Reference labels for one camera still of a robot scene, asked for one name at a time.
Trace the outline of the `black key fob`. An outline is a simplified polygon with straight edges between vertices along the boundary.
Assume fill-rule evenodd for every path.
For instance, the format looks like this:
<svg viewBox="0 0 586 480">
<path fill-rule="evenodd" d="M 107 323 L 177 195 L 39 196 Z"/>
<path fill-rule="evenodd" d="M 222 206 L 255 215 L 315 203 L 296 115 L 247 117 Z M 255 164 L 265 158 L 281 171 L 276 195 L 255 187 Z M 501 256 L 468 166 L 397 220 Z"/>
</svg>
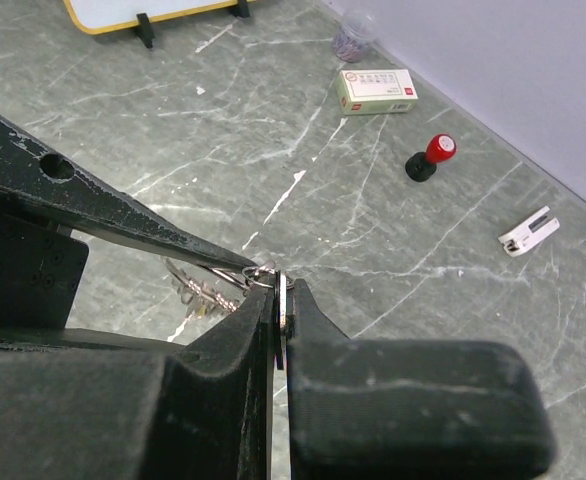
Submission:
<svg viewBox="0 0 586 480">
<path fill-rule="evenodd" d="M 283 271 L 277 271 L 274 285 L 274 351 L 276 368 L 281 371 L 285 369 L 288 338 L 288 293 L 291 288 L 287 275 Z"/>
</svg>

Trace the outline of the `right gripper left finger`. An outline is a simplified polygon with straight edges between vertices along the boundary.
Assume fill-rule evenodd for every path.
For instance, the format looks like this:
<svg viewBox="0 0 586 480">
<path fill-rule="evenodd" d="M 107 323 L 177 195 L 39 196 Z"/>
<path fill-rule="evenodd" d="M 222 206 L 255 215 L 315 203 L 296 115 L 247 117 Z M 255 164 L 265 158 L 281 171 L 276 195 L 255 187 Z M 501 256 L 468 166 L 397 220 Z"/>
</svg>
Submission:
<svg viewBox="0 0 586 480">
<path fill-rule="evenodd" d="M 274 296 L 188 345 L 0 329 L 0 479 L 266 479 Z"/>
</svg>

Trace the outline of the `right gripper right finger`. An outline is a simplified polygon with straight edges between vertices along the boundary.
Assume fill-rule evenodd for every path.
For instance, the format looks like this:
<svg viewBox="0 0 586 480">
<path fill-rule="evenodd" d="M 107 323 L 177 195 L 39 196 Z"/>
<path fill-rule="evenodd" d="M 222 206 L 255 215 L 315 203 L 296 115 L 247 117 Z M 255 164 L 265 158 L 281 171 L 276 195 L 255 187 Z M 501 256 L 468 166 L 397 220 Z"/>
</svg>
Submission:
<svg viewBox="0 0 586 480">
<path fill-rule="evenodd" d="M 533 479 L 556 439 L 512 347 L 352 339 L 308 284 L 291 292 L 287 390 L 295 479 Z"/>
</svg>

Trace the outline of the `metal keyring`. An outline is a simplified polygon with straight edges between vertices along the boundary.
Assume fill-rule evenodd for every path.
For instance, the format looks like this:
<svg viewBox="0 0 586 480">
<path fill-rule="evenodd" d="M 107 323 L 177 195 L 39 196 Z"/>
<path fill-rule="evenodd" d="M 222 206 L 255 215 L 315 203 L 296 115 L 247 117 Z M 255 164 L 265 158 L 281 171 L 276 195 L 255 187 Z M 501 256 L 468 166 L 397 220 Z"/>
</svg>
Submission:
<svg viewBox="0 0 586 480">
<path fill-rule="evenodd" d="M 215 276 L 217 279 L 226 282 L 227 284 L 237 288 L 240 292 L 247 296 L 253 285 L 259 285 L 263 288 L 268 288 L 268 284 L 261 282 L 262 278 L 268 275 L 275 274 L 273 262 L 267 262 L 262 266 L 249 266 L 243 268 L 241 271 L 232 271 L 221 268 L 204 267 L 204 270 Z"/>
</svg>

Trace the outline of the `silver keys bunch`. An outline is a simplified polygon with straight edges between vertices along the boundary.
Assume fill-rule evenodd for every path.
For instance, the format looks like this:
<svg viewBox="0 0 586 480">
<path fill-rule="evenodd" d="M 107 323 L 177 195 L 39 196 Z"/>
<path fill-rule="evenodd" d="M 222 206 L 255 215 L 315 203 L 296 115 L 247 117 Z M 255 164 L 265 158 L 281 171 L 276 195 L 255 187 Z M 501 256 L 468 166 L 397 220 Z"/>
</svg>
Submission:
<svg viewBox="0 0 586 480">
<path fill-rule="evenodd" d="M 202 318 L 214 313 L 229 314 L 239 308 L 239 301 L 228 298 L 221 290 L 206 281 L 189 276 L 169 258 L 164 257 L 162 261 L 181 303 L 186 307 L 187 317 L 195 315 Z"/>
</svg>

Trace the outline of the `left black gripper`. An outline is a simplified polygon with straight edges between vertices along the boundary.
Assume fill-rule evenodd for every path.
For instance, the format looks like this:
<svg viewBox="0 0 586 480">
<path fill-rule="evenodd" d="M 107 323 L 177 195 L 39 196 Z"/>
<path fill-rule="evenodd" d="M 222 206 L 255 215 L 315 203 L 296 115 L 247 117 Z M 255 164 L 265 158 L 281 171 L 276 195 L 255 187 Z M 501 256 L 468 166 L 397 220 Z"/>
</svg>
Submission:
<svg viewBox="0 0 586 480">
<path fill-rule="evenodd" d="M 56 223 L 200 267 L 256 265 L 179 229 L 0 115 L 0 344 L 64 335 L 89 248 Z"/>
</svg>

